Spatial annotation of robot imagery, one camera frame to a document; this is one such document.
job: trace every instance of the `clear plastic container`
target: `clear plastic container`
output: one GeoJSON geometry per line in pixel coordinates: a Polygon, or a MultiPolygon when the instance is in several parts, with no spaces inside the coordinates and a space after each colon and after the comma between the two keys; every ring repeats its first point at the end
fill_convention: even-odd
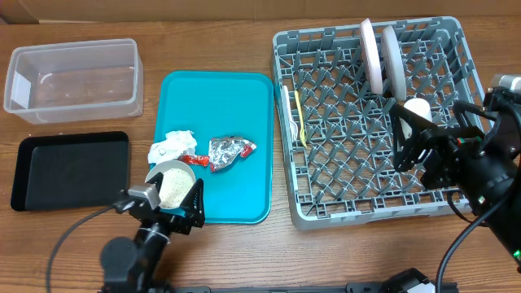
{"type": "Polygon", "coordinates": [[[33,124],[140,116],[143,69],[132,39],[13,51],[3,107],[33,124]]]}

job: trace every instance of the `silver wrapper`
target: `silver wrapper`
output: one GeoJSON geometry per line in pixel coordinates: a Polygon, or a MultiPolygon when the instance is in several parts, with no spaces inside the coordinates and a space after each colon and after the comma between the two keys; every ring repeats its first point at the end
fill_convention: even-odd
{"type": "Polygon", "coordinates": [[[246,157],[256,149],[256,144],[241,137],[212,138],[208,155],[212,172],[230,165],[237,155],[246,157]]]}

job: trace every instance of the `plastic bin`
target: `plastic bin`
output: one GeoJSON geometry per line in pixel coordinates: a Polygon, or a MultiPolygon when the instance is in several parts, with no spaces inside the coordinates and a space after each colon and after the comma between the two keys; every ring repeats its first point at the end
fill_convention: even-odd
{"type": "MultiPolygon", "coordinates": [[[[473,103],[484,97],[459,22],[436,17],[374,23],[378,44],[388,25],[401,47],[407,99],[426,99],[433,122],[441,127],[458,125],[451,111],[453,101],[473,103]]],[[[291,219],[301,230],[453,213],[446,195],[457,188],[425,190],[419,181],[421,164],[407,173],[392,167],[388,111],[396,100],[369,91],[359,28],[359,24],[310,28],[274,36],[287,192],[291,219]],[[297,124],[295,90],[300,92],[308,149],[291,141],[281,96],[284,85],[290,90],[291,115],[297,124]]],[[[384,92],[389,85],[384,80],[384,92]]],[[[479,120],[473,123],[482,127],[479,120]]],[[[455,194],[454,202],[463,212],[470,211],[461,193],[455,194]]]]}
{"type": "Polygon", "coordinates": [[[33,124],[140,116],[143,69],[132,39],[20,47],[4,109],[33,124]]]}

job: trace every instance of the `wooden table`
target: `wooden table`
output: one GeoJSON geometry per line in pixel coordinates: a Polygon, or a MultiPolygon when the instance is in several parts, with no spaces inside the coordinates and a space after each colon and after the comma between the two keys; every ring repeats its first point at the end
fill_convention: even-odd
{"type": "MultiPolygon", "coordinates": [[[[276,32],[356,24],[361,19],[208,21],[0,26],[0,84],[18,46],[131,37],[145,68],[144,113],[139,118],[30,125],[0,111],[0,291],[43,292],[46,262],[58,237],[97,208],[14,212],[11,186],[18,145],[27,136],[125,131],[132,142],[131,182],[147,174],[160,85],[178,69],[262,72],[270,76],[276,32]]],[[[485,87],[496,72],[520,73],[521,19],[461,18],[485,87]]],[[[456,216],[385,221],[299,231],[291,223],[278,119],[274,122],[273,204],[259,225],[207,225],[174,235],[159,276],[176,286],[311,286],[381,281],[416,267],[435,278],[440,259],[466,226],[456,216]]],[[[77,229],[55,259],[53,292],[93,292],[103,281],[99,253],[116,236],[133,237],[138,222],[114,212],[77,229]]],[[[493,234],[478,228],[449,263],[445,280],[463,292],[521,290],[515,264],[493,234]]]]}

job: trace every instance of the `black tray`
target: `black tray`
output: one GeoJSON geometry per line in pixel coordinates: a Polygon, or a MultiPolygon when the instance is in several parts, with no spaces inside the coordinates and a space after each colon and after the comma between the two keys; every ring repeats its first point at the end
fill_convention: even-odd
{"type": "Polygon", "coordinates": [[[26,138],[18,149],[11,207],[37,211],[109,205],[129,185],[121,131],[26,138]]]}

